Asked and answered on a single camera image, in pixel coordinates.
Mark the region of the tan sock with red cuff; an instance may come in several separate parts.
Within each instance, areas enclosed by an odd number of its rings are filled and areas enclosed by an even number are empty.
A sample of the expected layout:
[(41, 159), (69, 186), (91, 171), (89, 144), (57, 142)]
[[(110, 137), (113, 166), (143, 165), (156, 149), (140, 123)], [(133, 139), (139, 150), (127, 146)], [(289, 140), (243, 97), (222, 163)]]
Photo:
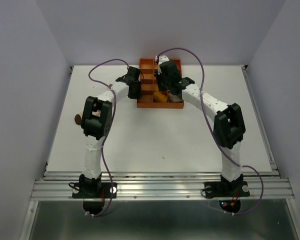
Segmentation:
[(168, 93), (168, 101), (170, 103), (181, 103), (183, 100), (180, 99), (178, 96), (173, 95), (171, 92)]

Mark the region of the mustard yellow sock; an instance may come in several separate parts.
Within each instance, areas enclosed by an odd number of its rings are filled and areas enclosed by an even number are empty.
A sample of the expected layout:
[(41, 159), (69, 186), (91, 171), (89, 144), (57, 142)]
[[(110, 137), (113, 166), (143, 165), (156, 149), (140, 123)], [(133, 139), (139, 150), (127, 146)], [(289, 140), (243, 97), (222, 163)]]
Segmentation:
[(153, 93), (153, 101), (156, 103), (167, 103), (168, 97), (160, 91), (155, 91)]

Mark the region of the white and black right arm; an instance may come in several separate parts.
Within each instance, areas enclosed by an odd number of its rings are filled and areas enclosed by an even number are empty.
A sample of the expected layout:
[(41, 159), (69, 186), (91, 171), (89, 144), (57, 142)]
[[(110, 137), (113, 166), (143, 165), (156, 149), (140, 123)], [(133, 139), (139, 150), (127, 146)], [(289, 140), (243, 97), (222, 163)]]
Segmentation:
[(242, 175), (240, 147), (246, 127), (241, 107), (216, 99), (203, 91), (202, 85), (178, 73), (168, 76), (156, 71), (154, 76), (159, 90), (169, 90), (203, 112), (212, 138), (221, 151), (221, 192), (232, 195), (238, 190), (236, 180)]

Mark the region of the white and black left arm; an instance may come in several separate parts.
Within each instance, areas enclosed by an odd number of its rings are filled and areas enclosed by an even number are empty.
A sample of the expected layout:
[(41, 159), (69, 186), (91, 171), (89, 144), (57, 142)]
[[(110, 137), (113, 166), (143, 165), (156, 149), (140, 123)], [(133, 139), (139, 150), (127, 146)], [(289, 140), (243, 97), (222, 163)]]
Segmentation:
[(87, 97), (81, 117), (81, 128), (85, 136), (84, 167), (79, 177), (79, 188), (90, 197), (101, 193), (101, 157), (104, 141), (113, 123), (115, 104), (128, 97), (138, 100), (142, 96), (141, 82), (116, 82), (97, 97)]

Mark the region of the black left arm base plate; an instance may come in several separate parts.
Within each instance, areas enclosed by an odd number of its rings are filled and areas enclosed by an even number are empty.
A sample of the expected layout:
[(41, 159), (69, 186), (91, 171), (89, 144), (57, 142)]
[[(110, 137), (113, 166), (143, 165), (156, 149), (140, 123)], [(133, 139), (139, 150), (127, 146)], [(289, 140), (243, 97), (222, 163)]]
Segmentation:
[(115, 199), (117, 197), (117, 183), (113, 186), (110, 182), (102, 182), (98, 190), (81, 190), (78, 182), (70, 182), (68, 186), (72, 189), (73, 199)]

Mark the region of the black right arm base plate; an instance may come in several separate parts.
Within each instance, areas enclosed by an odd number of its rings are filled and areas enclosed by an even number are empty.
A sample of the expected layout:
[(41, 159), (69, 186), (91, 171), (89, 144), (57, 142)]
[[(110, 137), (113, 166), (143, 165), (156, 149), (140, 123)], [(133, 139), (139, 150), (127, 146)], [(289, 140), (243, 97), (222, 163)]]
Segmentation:
[(249, 197), (250, 191), (246, 181), (229, 183), (226, 181), (206, 181), (200, 193), (206, 199), (222, 198), (228, 199), (233, 196)]

